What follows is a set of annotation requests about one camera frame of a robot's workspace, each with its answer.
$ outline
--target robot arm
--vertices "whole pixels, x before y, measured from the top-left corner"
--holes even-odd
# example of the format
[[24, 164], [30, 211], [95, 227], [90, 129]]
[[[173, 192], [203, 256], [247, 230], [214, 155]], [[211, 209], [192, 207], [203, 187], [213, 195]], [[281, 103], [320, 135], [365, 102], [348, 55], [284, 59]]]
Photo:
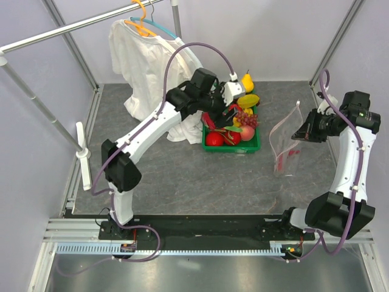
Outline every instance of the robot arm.
[[[356, 127], [365, 149], [362, 172], [357, 186], [356, 206], [347, 239], [369, 223], [375, 212], [375, 208], [367, 205], [366, 175], [370, 151], [379, 131], [380, 115], [368, 111], [369, 97], [370, 95], [364, 92], [348, 92], [340, 106], [340, 111]], [[292, 138], [308, 142], [324, 142], [328, 136], [338, 136], [340, 140], [340, 154], [334, 182], [329, 192], [314, 199], [307, 209], [292, 209], [290, 224], [300, 229], [321, 229], [340, 237], [345, 230], [349, 215], [351, 192], [359, 161], [356, 136], [338, 115], [324, 115], [313, 109], [306, 122]]]
[[[204, 68], [197, 69], [189, 82], [184, 82], [177, 88], [167, 92], [167, 100], [158, 116], [155, 110], [127, 135], [102, 144], [102, 162], [104, 163], [124, 143], [128, 144], [105, 169], [105, 176], [109, 187], [114, 190], [114, 205], [117, 219], [120, 224], [126, 224], [133, 217], [133, 192], [142, 178], [136, 167], [139, 159], [146, 150], [170, 128], [179, 124], [197, 110], [206, 112], [217, 127], [232, 125], [236, 109], [223, 114], [233, 99], [245, 94], [244, 86], [236, 82], [218, 84], [216, 75]], [[148, 124], [146, 130], [141, 131], [134, 139], [134, 133]]]

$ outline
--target metal rod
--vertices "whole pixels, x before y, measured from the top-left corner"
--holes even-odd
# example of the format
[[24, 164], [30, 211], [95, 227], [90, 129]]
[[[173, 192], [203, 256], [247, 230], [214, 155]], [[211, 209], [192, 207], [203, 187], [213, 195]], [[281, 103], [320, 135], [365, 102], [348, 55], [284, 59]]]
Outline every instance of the metal rod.
[[326, 53], [324, 54], [324, 57], [322, 58], [319, 66], [317, 67], [314, 76], [311, 79], [311, 86], [315, 86], [318, 76], [321, 70], [323, 70], [328, 62], [330, 61], [331, 57], [334, 55], [335, 50], [338, 48], [341, 40], [346, 34], [346, 31], [348, 30], [351, 22], [357, 15], [357, 12], [361, 8], [362, 4], [365, 2], [365, 0], [354, 0], [354, 2], [351, 4], [350, 9], [347, 11], [347, 14], [345, 18], [342, 21], [342, 24], [340, 25], [338, 31], [336, 32], [334, 38], [331, 41], [331, 44], [329, 45]]
[[79, 146], [78, 142], [70, 135], [70, 133], [62, 126], [62, 124], [57, 120], [57, 118], [51, 113], [51, 111], [44, 105], [38, 96], [29, 88], [29, 86], [23, 81], [23, 79], [12, 69], [12, 67], [7, 63], [2, 66], [4, 71], [8, 74], [9, 77], [19, 86], [20, 89], [30, 98], [33, 104], [44, 114], [46, 119], [60, 132], [62, 136], [69, 141], [77, 151], [82, 151], [82, 147]]
[[[153, 0], [152, 2], [157, 3], [160, 1], [163, 1], [163, 0]], [[142, 4], [144, 6], [150, 5], [148, 0], [142, 1]], [[17, 41], [15, 43], [2, 46], [2, 47], [0, 47], [0, 51], [7, 53], [7, 52], [10, 52], [12, 50], [17, 50], [17, 49], [20, 49], [21, 47], [26, 47], [26, 46], [29, 46], [31, 44], [35, 44], [35, 43], [38, 43], [40, 41], [47, 40], [49, 38], [56, 37], [57, 35], [62, 35], [66, 32], [72, 32], [72, 31], [80, 29], [82, 27], [90, 26], [91, 24], [99, 23], [100, 21], [103, 21], [103, 20], [118, 16], [118, 15], [130, 12], [133, 10], [137, 10], [139, 8], [140, 8], [140, 5], [138, 3], [132, 4], [132, 5], [129, 5], [126, 7], [122, 7], [122, 8], [110, 11], [110, 12], [106, 12], [106, 13], [101, 14], [101, 15], [94, 16], [92, 18], [88, 18], [85, 20], [77, 21], [76, 23], [68, 24], [68, 25], [60, 27], [58, 29], [50, 30], [49, 32], [44, 32], [44, 33], [41, 33], [39, 35], [31, 36], [30, 38], [26, 38], [26, 39], [21, 40], [21, 41]]]
[[180, 24], [180, 14], [178, 12], [178, 5], [172, 6], [173, 9], [173, 20], [174, 20], [174, 29], [176, 31], [176, 36], [182, 38], [181, 34], [181, 24]]
[[[57, 27], [62, 27], [66, 25], [65, 20], [63, 19], [61, 12], [55, 4], [54, 0], [43, 0], [43, 4], [46, 6], [47, 11], [50, 13], [51, 18], [53, 19]], [[65, 33], [62, 35], [62, 37], [65, 40], [65, 43], [67, 44], [68, 48], [71, 50], [73, 57], [76, 59], [76, 61], [82, 68], [82, 71], [86, 79], [89, 81], [89, 84], [96, 91], [98, 88], [98, 83], [94, 78], [92, 71], [88, 67], [84, 57], [82, 56], [80, 49], [78, 48], [72, 35], [70, 33]]]

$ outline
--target orange hanger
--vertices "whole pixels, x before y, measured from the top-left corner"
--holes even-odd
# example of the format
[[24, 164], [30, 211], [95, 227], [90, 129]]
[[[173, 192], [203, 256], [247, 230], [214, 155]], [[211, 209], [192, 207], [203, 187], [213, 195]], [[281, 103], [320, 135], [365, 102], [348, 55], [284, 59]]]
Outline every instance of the orange hanger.
[[139, 32], [139, 31], [142, 32], [142, 30], [144, 30], [145, 32], [147, 32], [147, 33], [142, 32], [142, 34], [144, 34], [144, 37], [148, 37], [149, 35], [151, 35], [152, 37], [156, 37], [156, 36], [157, 36], [157, 35], [156, 35], [154, 32], [152, 32], [151, 30], [147, 29], [146, 27], [141, 27], [139, 24], [134, 23], [134, 22], [132, 22], [132, 21], [124, 20], [124, 23], [125, 23], [125, 24], [130, 24], [130, 25], [132, 25], [132, 26], [135, 26], [135, 27], [137, 28], [138, 32]]
[[142, 8], [143, 10], [143, 16], [140, 18], [140, 27], [136, 27], [138, 32], [139, 32], [139, 35], [143, 36], [143, 37], [148, 37], [149, 36], [149, 33], [148, 34], [145, 34], [144, 32], [142, 32], [142, 29], [144, 28], [143, 26], [143, 20], [146, 18], [146, 8], [145, 6], [143, 6], [142, 2], [140, 0], [131, 0], [131, 2], [136, 2], [140, 5], [140, 7]]

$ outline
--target gray floor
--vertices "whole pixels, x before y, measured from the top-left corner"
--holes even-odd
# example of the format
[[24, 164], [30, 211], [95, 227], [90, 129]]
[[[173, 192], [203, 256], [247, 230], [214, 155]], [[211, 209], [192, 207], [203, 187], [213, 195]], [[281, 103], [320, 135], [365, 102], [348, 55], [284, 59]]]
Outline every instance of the gray floor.
[[[327, 144], [305, 142], [295, 177], [276, 178], [269, 132], [301, 101], [305, 119], [315, 107], [307, 82], [257, 82], [261, 150], [252, 155], [207, 153], [201, 145], [169, 142], [161, 137], [138, 168], [143, 178], [134, 192], [136, 214], [279, 214], [306, 207], [328, 191], [335, 166]], [[101, 143], [118, 139], [138, 123], [125, 107], [128, 85], [105, 85], [89, 148], [92, 177], [101, 166]], [[101, 179], [98, 189], [105, 188]], [[107, 195], [93, 198], [80, 186], [75, 214], [96, 214], [109, 206]]]
[[[59, 267], [75, 273], [105, 257], [60, 255]], [[52, 271], [46, 291], [369, 292], [361, 258], [350, 247], [334, 257], [319, 247], [301, 263], [290, 264], [268, 257], [163, 255], [146, 263], [108, 261], [71, 278]]]

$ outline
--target wire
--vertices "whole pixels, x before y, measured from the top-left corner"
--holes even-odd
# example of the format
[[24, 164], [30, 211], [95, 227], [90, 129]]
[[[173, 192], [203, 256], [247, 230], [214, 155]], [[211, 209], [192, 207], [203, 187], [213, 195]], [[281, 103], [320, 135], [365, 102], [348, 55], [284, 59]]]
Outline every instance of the wire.
[[[103, 212], [105, 209], [107, 209], [108, 212], [111, 211], [111, 210], [109, 210], [108, 207], [104, 207], [104, 208], [102, 208], [102, 210], [100, 211], [100, 213], [98, 213], [98, 215], [101, 215], [102, 212]], [[97, 218], [95, 218], [95, 223], [96, 223], [96, 225], [97, 225], [98, 227], [101, 227], [101, 224], [98, 224], [98, 223], [97, 223]]]
[[102, 260], [99, 260], [98, 262], [95, 262], [94, 264], [92, 264], [91, 266], [87, 266], [86, 268], [83, 268], [82, 270], [76, 272], [76, 273], [71, 273], [71, 274], [68, 274], [68, 273], [64, 273], [61, 271], [60, 269], [60, 266], [59, 266], [59, 258], [56, 258], [55, 260], [55, 270], [57, 271], [58, 274], [60, 274], [61, 276], [63, 277], [66, 277], [66, 278], [71, 278], [71, 277], [75, 277], [83, 272], [86, 272], [87, 270], [91, 269], [91, 268], [94, 268], [95, 266], [101, 264], [101, 263], [104, 263], [104, 262], [107, 262], [108, 260], [112, 260], [113, 258], [112, 257], [106, 257]]
[[[175, 52], [173, 52], [173, 54], [171, 55], [170, 59], [168, 60], [168, 63], [166, 65], [166, 69], [165, 69], [165, 74], [164, 74], [164, 91], [163, 91], [163, 96], [162, 96], [162, 103], [159, 107], [159, 109], [157, 110], [157, 113], [156, 113], [156, 116], [158, 116], [164, 106], [165, 106], [165, 103], [166, 103], [166, 93], [167, 93], [167, 79], [168, 79], [168, 71], [169, 71], [169, 68], [170, 68], [170, 65], [171, 63], [173, 62], [173, 59], [175, 58], [175, 56], [179, 53], [180, 50], [182, 49], [185, 49], [186, 47], [190, 47], [190, 46], [202, 46], [202, 47], [207, 47], [211, 50], [214, 50], [216, 53], [218, 53], [222, 58], [223, 60], [227, 63], [229, 69], [230, 69], [230, 72], [231, 74], [234, 74], [234, 70], [232, 68], [232, 65], [231, 63], [228, 61], [227, 57], [220, 51], [218, 50], [217, 48], [209, 45], [209, 44], [205, 44], [205, 43], [188, 43], [188, 44], [185, 44], [181, 47], [179, 47]], [[154, 122], [155, 120], [155, 117], [152, 117], [150, 120], [148, 120], [144, 125], [143, 127], [141, 127], [139, 130], [137, 130], [131, 137], [128, 138], [128, 142], [130, 142], [131, 140], [133, 140], [136, 136], [138, 136], [144, 129], [146, 129], [152, 122]], [[112, 189], [108, 188], [108, 189], [103, 189], [103, 190], [100, 190], [98, 192], [96, 192], [96, 187], [97, 187], [97, 183], [98, 181], [100, 180], [100, 177], [102, 176], [103, 172], [104, 172], [104, 169], [107, 168], [108, 164], [126, 147], [128, 146], [129, 143], [125, 142], [123, 143], [123, 145], [117, 149], [108, 159], [107, 161], [102, 165], [102, 167], [100, 168], [100, 170], [98, 171], [97, 173], [97, 176], [96, 178], [94, 179], [94, 182], [92, 184], [92, 196], [97, 196], [101, 193], [105, 193], [105, 192], [113, 192]]]
[[[220, 51], [218, 50], [217, 48], [209, 45], [209, 44], [205, 44], [205, 43], [188, 43], [188, 44], [185, 44], [181, 47], [179, 47], [175, 52], [172, 53], [170, 59], [168, 60], [168, 63], [166, 65], [166, 69], [165, 69], [165, 74], [164, 74], [164, 91], [163, 91], [163, 96], [162, 96], [162, 103], [159, 107], [159, 109], [157, 110], [157, 113], [156, 113], [156, 116], [158, 116], [162, 110], [164, 109], [164, 106], [165, 106], [165, 103], [166, 103], [166, 93], [167, 93], [167, 78], [168, 78], [168, 72], [169, 72], [169, 68], [170, 68], [170, 65], [171, 63], [173, 62], [175, 56], [182, 50], [182, 49], [185, 49], [186, 47], [190, 47], [190, 46], [202, 46], [202, 47], [207, 47], [209, 49], [212, 49], [214, 50], [215, 52], [217, 52], [222, 58], [223, 60], [227, 63], [229, 69], [230, 69], [230, 72], [231, 74], [233, 75], [235, 72], [232, 68], [232, 65], [231, 63], [228, 61], [227, 57]], [[120, 228], [122, 229], [139, 229], [139, 228], [143, 228], [143, 229], [148, 229], [150, 230], [151, 232], [153, 232], [156, 237], [157, 237], [157, 248], [155, 249], [155, 251], [149, 255], [148, 257], [145, 257], [143, 259], [122, 259], [122, 261], [124, 262], [147, 262], [149, 260], [152, 260], [154, 259], [158, 252], [159, 252], [159, 249], [160, 249], [160, 244], [161, 244], [161, 240], [160, 240], [160, 236], [158, 234], [158, 232], [152, 228], [151, 226], [146, 226], [146, 225], [135, 225], [135, 226], [124, 226], [122, 225], [117, 216], [116, 216], [116, 210], [115, 210], [115, 204], [114, 204], [114, 196], [115, 196], [115, 192], [113, 189], [111, 188], [107, 188], [107, 189], [103, 189], [103, 190], [100, 190], [98, 192], [96, 192], [96, 187], [97, 187], [97, 183], [100, 179], [100, 177], [102, 176], [103, 172], [104, 172], [104, 169], [107, 168], [107, 166], [109, 165], [109, 163], [111, 163], [111, 161], [125, 148], [129, 145], [129, 143], [131, 142], [131, 140], [133, 140], [136, 136], [138, 136], [144, 129], [146, 129], [152, 122], [154, 122], [154, 120], [156, 120], [155, 117], [152, 117], [150, 120], [148, 120], [141, 128], [139, 128], [132, 136], [130, 136], [128, 138], [128, 140], [123, 143], [122, 146], [120, 146], [102, 165], [102, 167], [100, 168], [100, 170], [98, 171], [97, 173], [97, 176], [96, 178], [94, 179], [94, 182], [92, 184], [92, 196], [97, 196], [97, 195], [100, 195], [102, 193], [105, 193], [105, 192], [110, 192], [111, 193], [111, 213], [112, 213], [112, 216], [114, 217], [114, 220], [117, 224], [117, 226], [119, 226]], [[89, 268], [92, 268], [94, 267], [95, 265], [98, 265], [99, 263], [103, 263], [107, 260], [109, 260], [111, 258], [107, 258], [107, 259], [104, 259], [104, 260], [101, 260], [99, 262], [96, 262], [94, 263], [92, 266], [90, 266]], [[74, 273], [72, 275], [78, 275], [78, 274], [81, 274], [83, 273], [84, 271], [87, 271], [89, 268], [85, 268], [77, 273]]]
[[[324, 85], [324, 81], [323, 81], [323, 77], [324, 77], [324, 74], [326, 74], [326, 84]], [[328, 69], [323, 69], [320, 74], [319, 74], [319, 83], [320, 83], [320, 89], [322, 90], [322, 93], [323, 93], [323, 97], [324, 99], [327, 101], [328, 105], [334, 110], [334, 112], [342, 119], [345, 121], [345, 123], [350, 127], [350, 129], [353, 131], [354, 135], [356, 136], [356, 139], [358, 141], [358, 146], [359, 146], [359, 159], [358, 159], [358, 165], [357, 165], [357, 173], [355, 175], [355, 180], [354, 180], [354, 185], [355, 186], [358, 186], [358, 183], [359, 183], [359, 179], [360, 179], [360, 175], [362, 173], [362, 166], [363, 166], [363, 141], [362, 141], [362, 138], [360, 137], [357, 129], [355, 128], [355, 126], [350, 122], [349, 119], [347, 119], [347, 117], [342, 114], [336, 106], [334, 106], [332, 104], [332, 102], [330, 101], [328, 95], [327, 95], [327, 92], [326, 92], [326, 89], [328, 89], [328, 85], [329, 85], [329, 71]], [[351, 227], [351, 223], [353, 222], [353, 216], [354, 216], [354, 210], [355, 210], [355, 201], [356, 201], [356, 194], [357, 194], [357, 190], [356, 189], [353, 189], [351, 191], [351, 202], [350, 202], [350, 207], [349, 207], [349, 213], [348, 213], [348, 217], [347, 217], [347, 221], [346, 221], [346, 226], [345, 226], [345, 229], [343, 231], [343, 234], [336, 246], [336, 248], [333, 250], [333, 251], [330, 251], [327, 247], [327, 244], [325, 242], [325, 239], [324, 239], [324, 233], [320, 230], [316, 230], [316, 229], [305, 229], [306, 232], [308, 233], [313, 233], [313, 232], [317, 232], [318, 233], [318, 236], [319, 236], [319, 239], [317, 240], [316, 244], [314, 245], [314, 247], [306, 254], [306, 255], [303, 255], [301, 256], [299, 259], [295, 259], [295, 260], [289, 260], [289, 262], [299, 262], [305, 258], [307, 258], [317, 247], [318, 245], [320, 244], [320, 242], [323, 244], [323, 248], [324, 250], [334, 256], [336, 255], [343, 247], [343, 244], [345, 243], [346, 241], [346, 238], [347, 238], [347, 235], [348, 235], [348, 232], [350, 230], [350, 227]]]

